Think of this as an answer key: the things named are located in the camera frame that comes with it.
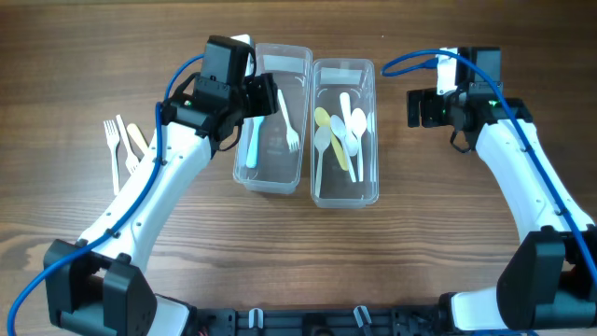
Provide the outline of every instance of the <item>light blue utensil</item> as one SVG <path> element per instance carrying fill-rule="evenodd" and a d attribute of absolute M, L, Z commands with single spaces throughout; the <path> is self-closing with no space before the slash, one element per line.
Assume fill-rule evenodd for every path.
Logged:
<path fill-rule="evenodd" d="M 257 167 L 257 152 L 259 149 L 259 128 L 261 127 L 264 118 L 265 117 L 253 118 L 253 135 L 251 136 L 249 151 L 246 154 L 246 166 L 248 168 Z"/>

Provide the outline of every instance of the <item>wooden surface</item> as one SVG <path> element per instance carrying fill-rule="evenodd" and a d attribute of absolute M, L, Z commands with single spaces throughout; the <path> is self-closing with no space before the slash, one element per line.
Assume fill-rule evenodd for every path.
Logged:
<path fill-rule="evenodd" d="M 315 59 L 368 58 L 377 69 L 417 49 L 500 46 L 507 96 L 524 99 L 562 181 L 597 217 L 596 9 L 573 1 L 0 7 L 0 325 L 50 242 L 75 241 L 113 199 L 102 120 L 122 114 L 149 134 L 173 71 L 211 34 L 306 46 Z M 406 91 L 433 87 L 434 76 L 377 78 L 377 203 L 318 209 L 309 151 L 290 196 L 245 190 L 232 180 L 234 153 L 218 154 L 163 229 L 150 285 L 198 307 L 236 309 L 432 303 L 494 285 L 518 234 L 492 173 L 477 154 L 451 148 L 450 129 L 406 125 Z M 64 334 L 48 322 L 43 287 L 18 327 Z"/>

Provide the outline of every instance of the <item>plastic bin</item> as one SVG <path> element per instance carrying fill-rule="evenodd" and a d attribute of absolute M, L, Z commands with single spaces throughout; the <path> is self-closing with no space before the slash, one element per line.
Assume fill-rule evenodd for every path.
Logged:
<path fill-rule="evenodd" d="M 312 52 L 304 47 L 260 43 L 256 45 L 256 56 L 257 74 L 273 73 L 283 93 L 290 125 L 298 134 L 298 149 L 290 150 L 285 118 L 282 111 L 278 111 L 263 119 L 258 129 L 256 154 L 250 148 L 255 119 L 246 119 L 236 150 L 233 176 L 249 190 L 289 194 L 295 191 L 300 180 L 312 83 Z"/>
<path fill-rule="evenodd" d="M 340 167 L 339 159 L 330 145 L 322 160 L 319 195 L 315 192 L 315 175 L 319 152 L 315 148 L 315 109 L 323 107 L 329 116 L 339 116 L 345 122 L 340 106 L 340 94 L 350 95 L 351 109 L 361 108 L 368 118 L 368 129 L 361 138 L 363 150 L 363 182 L 359 182 L 357 156 L 350 158 L 356 182 Z M 369 60 L 321 59 L 313 65 L 311 112 L 311 193 L 319 207 L 361 208 L 375 203 L 380 195 L 377 118 L 375 103 L 375 69 Z"/>

